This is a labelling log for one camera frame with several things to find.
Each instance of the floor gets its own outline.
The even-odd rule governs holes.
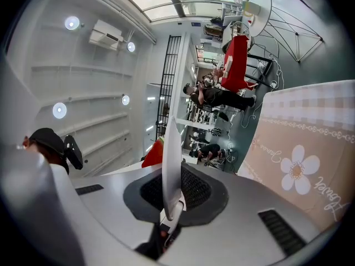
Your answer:
[[[314,29],[324,42],[315,47],[308,56],[297,63],[292,57],[280,47],[278,62],[282,68],[283,77],[285,80],[285,89],[296,86],[303,86],[315,83],[324,83],[337,80],[353,79],[353,60],[355,53],[349,41],[345,30],[340,21],[332,14],[332,10],[324,0],[304,0],[311,8],[307,8],[299,0],[272,0],[273,6],[281,8],[284,11],[292,14],[305,22],[308,26]],[[277,55],[276,43],[268,37],[256,37],[255,42],[266,46],[266,49]],[[253,46],[250,50],[251,54],[263,56],[263,49],[258,46]],[[274,63],[267,76],[267,81],[277,80],[277,66]],[[258,107],[262,103],[264,95],[270,89],[264,85],[251,92],[247,90],[246,96],[255,93],[257,95]],[[244,119],[242,114],[238,113],[233,120],[231,128],[230,122],[218,120],[217,127],[223,128],[224,133],[221,137],[214,137],[212,142],[217,142],[221,148],[233,147],[235,156],[233,163],[227,163],[225,172],[237,172],[243,159],[245,158],[252,138],[254,136],[261,107],[255,111],[256,118],[250,117],[254,109],[248,109]],[[231,111],[226,112],[229,118],[233,114]]]

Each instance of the checkered pattern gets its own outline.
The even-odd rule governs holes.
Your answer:
[[[261,117],[355,131],[355,81],[300,86],[267,93]]]

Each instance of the person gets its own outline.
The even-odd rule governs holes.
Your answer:
[[[256,103],[256,95],[251,98],[243,98],[231,91],[224,91],[218,88],[204,88],[199,83],[198,91],[187,83],[182,91],[190,96],[190,99],[197,105],[198,108],[203,105],[210,105],[212,107],[219,105],[228,105],[236,109],[246,110],[247,107],[253,108]]]
[[[41,153],[48,163],[63,166],[69,174],[69,166],[64,156],[64,142],[52,129],[36,130],[30,137],[25,136],[22,145],[30,152]]]
[[[209,142],[206,139],[189,135],[189,140],[191,141],[191,139],[194,140],[194,141],[197,141],[197,142],[209,144]]]
[[[207,160],[212,160],[214,157],[222,157],[221,147],[218,144],[209,144],[195,151],[194,156],[197,157],[199,161],[206,157]]]

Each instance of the ceiling light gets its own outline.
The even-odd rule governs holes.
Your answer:
[[[128,105],[128,104],[129,104],[129,96],[124,95],[124,96],[122,97],[122,104],[123,104],[123,105]]]
[[[133,42],[129,42],[129,43],[127,44],[127,49],[128,49],[128,51],[133,52],[134,49],[135,49],[134,43],[133,43]]]
[[[76,16],[70,16],[65,19],[64,25],[69,30],[74,30],[80,25],[80,21]]]
[[[65,106],[64,103],[56,103],[53,106],[52,112],[55,118],[61,119],[65,117],[65,115],[67,114],[67,107]]]

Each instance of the air conditioner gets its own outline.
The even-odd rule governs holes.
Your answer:
[[[121,34],[122,32],[119,29],[98,20],[91,32],[89,43],[111,50],[117,50],[118,44],[123,41]]]

